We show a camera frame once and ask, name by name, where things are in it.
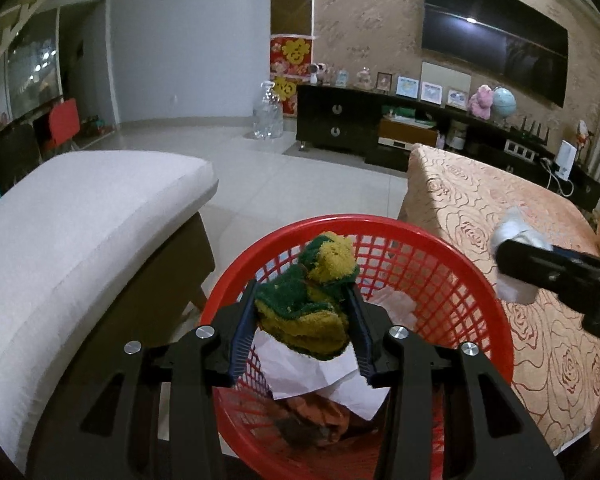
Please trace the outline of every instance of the red chair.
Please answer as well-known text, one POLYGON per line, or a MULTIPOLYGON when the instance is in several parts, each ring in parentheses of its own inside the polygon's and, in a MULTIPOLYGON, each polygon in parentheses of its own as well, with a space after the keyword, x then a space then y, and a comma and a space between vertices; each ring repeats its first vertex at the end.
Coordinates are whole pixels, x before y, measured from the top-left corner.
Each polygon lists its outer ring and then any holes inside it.
POLYGON ((45 143, 45 151, 55 149, 68 140, 72 142, 72 149, 77 147, 72 141, 74 135, 80 132, 80 117, 75 99, 68 99, 49 112, 49 131, 51 139, 45 143))

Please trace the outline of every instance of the cardboard box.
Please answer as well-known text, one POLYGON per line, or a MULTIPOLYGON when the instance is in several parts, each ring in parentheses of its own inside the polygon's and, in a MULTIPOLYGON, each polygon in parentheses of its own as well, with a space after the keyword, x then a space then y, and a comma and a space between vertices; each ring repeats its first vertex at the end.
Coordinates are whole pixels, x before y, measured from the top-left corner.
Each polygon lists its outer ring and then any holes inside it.
POLYGON ((380 121, 378 137, 393 139, 407 144, 425 144, 436 147, 438 131, 434 128, 426 129, 413 126, 412 124, 397 123, 388 119, 380 121))

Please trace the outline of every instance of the tv cabinet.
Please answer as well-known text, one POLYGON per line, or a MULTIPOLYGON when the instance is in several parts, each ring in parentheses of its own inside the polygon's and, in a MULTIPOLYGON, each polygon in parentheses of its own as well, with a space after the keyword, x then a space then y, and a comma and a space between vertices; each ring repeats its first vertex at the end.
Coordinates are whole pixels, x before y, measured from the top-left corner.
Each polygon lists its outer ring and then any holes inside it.
MULTIPOLYGON (((298 86, 296 140, 322 148, 346 150, 364 156, 371 164, 406 171, 408 152, 378 145, 383 106, 413 108, 416 117, 429 116, 435 120, 437 130, 442 134, 447 133, 452 120, 467 124, 466 142, 464 149, 459 152, 461 155, 509 171, 539 186, 547 186, 549 175, 540 165, 540 159, 554 160, 555 155, 540 142, 523 136, 514 128, 509 131, 491 121, 473 117, 464 110, 395 94, 302 84, 298 86), (536 152, 538 156, 535 161, 527 162, 506 153, 504 147, 508 140, 536 152)), ((585 211, 593 211, 600 199, 600 183, 578 166, 571 171, 571 181, 574 192, 568 200, 585 211)), ((552 179, 550 189, 558 192, 555 179, 552 179)))

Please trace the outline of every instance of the laundry basket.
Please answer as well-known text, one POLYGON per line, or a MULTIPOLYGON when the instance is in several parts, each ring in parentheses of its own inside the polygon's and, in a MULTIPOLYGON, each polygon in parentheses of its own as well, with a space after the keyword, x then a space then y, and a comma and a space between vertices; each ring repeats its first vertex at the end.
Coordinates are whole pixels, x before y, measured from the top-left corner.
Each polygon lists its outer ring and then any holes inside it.
MULTIPOLYGON (((267 282, 275 278, 297 260, 305 244, 326 231, 353 241, 360 266, 358 286, 365 298, 385 285, 403 290, 418 305, 418 334, 430 343, 451 348, 460 342, 475 342, 511 382, 511 332, 493 287, 450 245, 417 227, 387 218, 313 218, 264 237, 224 272, 209 297, 201 323, 211 323, 218 308, 235 303, 249 280, 267 282)), ((218 429, 253 470, 267 480, 373 478, 382 432, 346 439, 325 449, 293 449, 267 416, 264 401, 268 391, 258 356, 252 350, 247 372, 237 385, 214 392, 218 429)), ((440 474, 444 446, 442 407, 438 404, 434 410, 432 478, 440 474)))

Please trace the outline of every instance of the wall-mounted tv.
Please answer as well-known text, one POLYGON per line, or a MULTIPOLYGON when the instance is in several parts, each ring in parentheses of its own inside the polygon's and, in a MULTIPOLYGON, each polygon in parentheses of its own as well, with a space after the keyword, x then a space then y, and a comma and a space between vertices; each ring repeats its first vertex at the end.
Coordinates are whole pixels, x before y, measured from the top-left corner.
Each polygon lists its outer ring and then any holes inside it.
POLYGON ((564 105, 567 30, 519 0, 425 0, 422 47, 564 105))

